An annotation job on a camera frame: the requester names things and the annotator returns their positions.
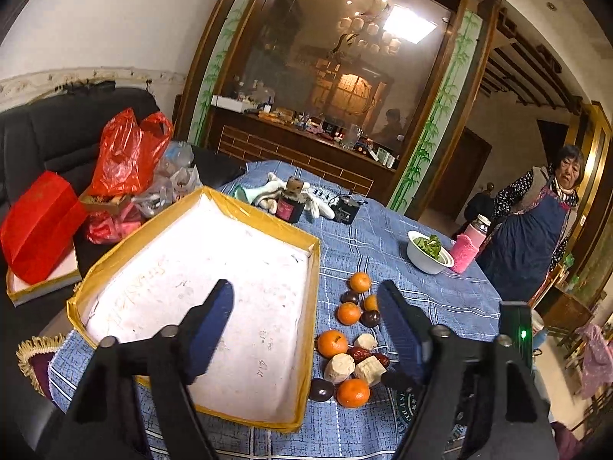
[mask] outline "ceiling light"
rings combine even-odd
[[[398,38],[406,39],[411,43],[419,43],[428,34],[436,29],[434,22],[419,17],[408,8],[395,5],[385,21],[384,31],[389,31]]]

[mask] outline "dark purple fruit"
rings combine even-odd
[[[384,368],[389,366],[389,358],[386,355],[382,355],[381,353],[373,353],[373,356],[379,360],[379,363],[381,363]]]
[[[367,359],[369,356],[373,356],[369,350],[365,350],[364,348],[359,348],[358,346],[353,346],[352,348],[349,348],[349,350],[347,351],[347,354],[350,355],[351,358],[353,358],[353,361],[355,361],[356,363],[361,363],[362,361]]]
[[[360,295],[355,291],[347,291],[341,296],[341,302],[352,302],[359,306]]]
[[[334,396],[334,384],[323,380],[322,378],[314,378],[311,380],[311,391],[308,393],[309,399],[323,403]]]
[[[360,318],[362,325],[366,325],[369,329],[376,327],[381,321],[381,313],[377,310],[371,310],[369,312],[363,312]]]

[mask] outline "brick pattern panel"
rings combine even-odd
[[[373,185],[373,180],[371,179],[312,158],[302,152],[277,145],[269,140],[263,140],[258,136],[250,135],[228,125],[224,125],[221,131],[218,150],[248,163],[266,161],[268,159],[284,161],[363,196],[369,194]]]

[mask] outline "screw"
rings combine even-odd
[[[500,344],[501,346],[504,346],[505,348],[509,348],[509,347],[513,346],[513,340],[508,335],[505,335],[503,333],[501,333],[496,338],[496,342],[498,344]]]
[[[112,345],[117,343],[117,338],[112,335],[107,335],[104,339],[100,341],[98,344],[101,348],[109,348]]]
[[[451,330],[445,325],[434,325],[432,327],[432,333],[437,337],[446,338],[450,336]]]
[[[179,333],[179,327],[176,325],[166,325],[161,331],[160,335],[162,337],[174,337]]]

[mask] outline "plaid tablecloth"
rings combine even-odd
[[[277,161],[248,164],[247,173],[222,191],[231,193],[237,183],[245,187],[261,186],[270,171],[284,180],[295,175],[333,193],[343,191],[318,176]],[[316,334],[338,329],[353,341],[366,331],[361,324],[345,327],[334,316],[339,296],[347,290],[346,280],[356,271],[370,275],[372,292],[376,292],[380,281],[393,279],[405,299],[424,310],[434,324],[448,325],[463,337],[491,340],[498,333],[500,298],[474,262],[462,275],[446,270],[430,276],[406,259],[407,232],[419,230],[429,234],[433,230],[373,200],[361,207],[351,226],[324,218],[313,221],[307,213],[303,213],[297,226],[321,239]],[[442,237],[441,240],[445,247],[450,247],[449,239]],[[397,361],[384,324],[370,330],[379,343],[378,350],[386,353],[392,364]],[[93,350],[73,330],[51,361],[51,394],[63,410],[68,409],[92,354]],[[324,365],[324,359],[316,354],[313,376],[322,376]],[[368,404],[359,409],[345,409],[334,398],[326,403],[309,401],[302,428],[293,434],[246,427],[208,415],[200,415],[200,419],[218,453],[231,458],[385,460],[390,458],[407,430],[415,399],[380,385],[372,391]],[[139,396],[153,456],[167,459],[151,394],[139,386]]]

